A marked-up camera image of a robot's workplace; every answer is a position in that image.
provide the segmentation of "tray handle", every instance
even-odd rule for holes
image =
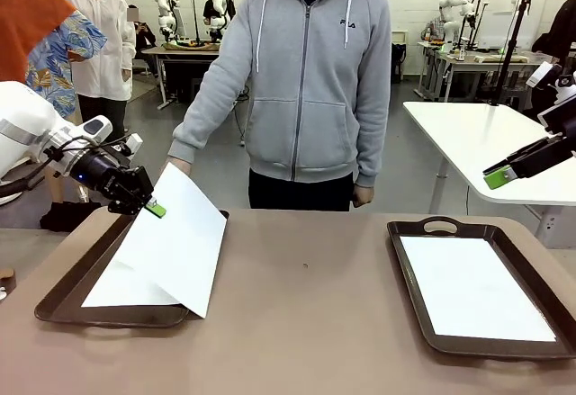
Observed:
[[[430,224],[431,222],[438,222],[438,221],[452,224],[453,226],[456,227],[456,232],[451,233],[451,232],[445,231],[445,230],[426,231],[425,227],[427,226],[427,224]],[[421,229],[422,234],[434,235],[434,236],[462,236],[462,233],[463,233],[462,230],[464,227],[464,224],[460,221],[457,221],[453,218],[441,217],[441,216],[429,217],[429,218],[426,218],[425,220],[417,222],[416,224]]]

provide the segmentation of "hoodie zipper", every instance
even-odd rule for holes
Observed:
[[[294,142],[294,153],[292,156],[292,175],[290,180],[296,181],[296,161],[298,159],[298,147],[300,146],[300,127],[302,122],[302,105],[304,100],[304,73],[306,71],[306,56],[308,54],[308,35],[310,32],[311,5],[306,5],[306,23],[304,26],[304,52],[302,54],[302,69],[300,75],[300,92],[298,95],[298,119],[296,122],[296,141]]]

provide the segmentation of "gray hoodie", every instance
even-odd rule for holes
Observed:
[[[317,183],[382,168],[392,28],[387,0],[244,0],[171,157],[194,161],[251,80],[247,152],[260,175]]]

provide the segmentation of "brown tray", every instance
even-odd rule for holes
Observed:
[[[188,317],[190,311],[182,305],[82,308],[133,221],[122,216],[114,222],[38,304],[37,319],[98,328],[173,328]]]
[[[443,221],[456,226],[456,232],[427,232],[427,224]],[[408,292],[422,334],[432,348],[445,354],[476,356],[499,360],[550,361],[576,358],[576,321],[552,289],[502,229],[482,224],[464,224],[446,217],[432,217],[420,222],[388,224],[392,244],[408,287]],[[401,236],[483,238],[490,243],[500,260],[545,317],[556,335],[555,343],[509,341],[500,339],[450,337],[437,335],[428,315],[418,280],[410,265]]]

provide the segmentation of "floral shirt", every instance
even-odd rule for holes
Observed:
[[[88,19],[73,12],[28,55],[26,85],[66,118],[76,109],[68,52],[90,59],[105,43],[106,37]]]

